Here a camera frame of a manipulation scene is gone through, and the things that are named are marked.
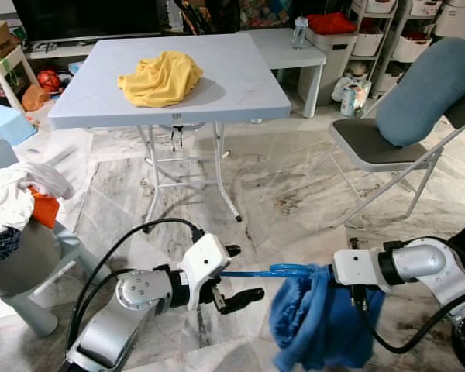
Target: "orange cloth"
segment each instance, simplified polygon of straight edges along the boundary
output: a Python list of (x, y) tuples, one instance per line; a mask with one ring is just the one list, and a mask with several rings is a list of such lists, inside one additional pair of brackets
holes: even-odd
[(34, 197), (33, 217), (42, 225), (53, 229), (59, 212), (59, 202), (51, 196), (40, 194), (33, 186), (29, 186), (28, 189)]
[(308, 25), (320, 35), (335, 33), (352, 33), (357, 25), (349, 21), (342, 13), (330, 13), (326, 15), (307, 15)]

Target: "yellow cloth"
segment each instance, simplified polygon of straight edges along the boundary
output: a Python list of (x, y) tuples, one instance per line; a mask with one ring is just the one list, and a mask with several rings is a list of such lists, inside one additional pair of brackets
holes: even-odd
[(117, 86), (136, 106), (164, 107), (182, 101), (202, 75), (187, 54), (167, 50), (158, 58), (141, 60), (135, 74), (119, 76)]

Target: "white folding table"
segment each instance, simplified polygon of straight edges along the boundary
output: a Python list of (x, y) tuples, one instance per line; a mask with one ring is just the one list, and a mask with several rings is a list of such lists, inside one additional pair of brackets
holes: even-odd
[[(141, 59), (158, 57), (164, 50), (188, 54), (203, 69), (203, 77), (177, 105), (137, 108), (117, 88), (117, 77), (133, 74)], [(288, 117), (289, 110), (288, 98), (251, 37), (238, 33), (98, 41), (48, 116), (55, 129), (137, 127), (155, 180), (155, 196), (147, 221), (157, 205), (161, 188), (199, 184), (217, 184), (236, 220), (241, 221), (222, 185), (220, 160), (224, 122)], [(203, 157), (157, 159), (153, 126), (205, 122), (213, 126), (215, 180), (161, 184), (159, 163)], [(148, 136), (143, 126), (148, 126)]]

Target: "water bottle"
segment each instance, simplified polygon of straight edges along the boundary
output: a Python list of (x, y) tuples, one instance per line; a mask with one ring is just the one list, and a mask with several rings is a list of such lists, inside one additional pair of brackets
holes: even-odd
[(305, 47), (305, 34), (307, 33), (308, 20), (299, 16), (294, 21), (293, 48), (303, 49)]

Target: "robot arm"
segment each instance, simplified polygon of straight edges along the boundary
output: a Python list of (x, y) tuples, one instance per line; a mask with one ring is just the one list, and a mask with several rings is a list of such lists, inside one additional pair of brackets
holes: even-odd
[(192, 310), (214, 301), (221, 314), (228, 314), (263, 298), (262, 288), (226, 299), (216, 287), (219, 273), (239, 252), (238, 247), (224, 248), (216, 236), (206, 234), (186, 252), (178, 270), (163, 265), (119, 275), (111, 300), (76, 339), (61, 371), (121, 371), (139, 330), (169, 308), (187, 305)]
[[(448, 243), (419, 238), (403, 244), (384, 244), (384, 250), (340, 250), (332, 261), (336, 282), (348, 285), (377, 285), (388, 292), (391, 286), (421, 281), (441, 307), (465, 295), (465, 270)], [(448, 312), (455, 333), (465, 346), (465, 302)]]

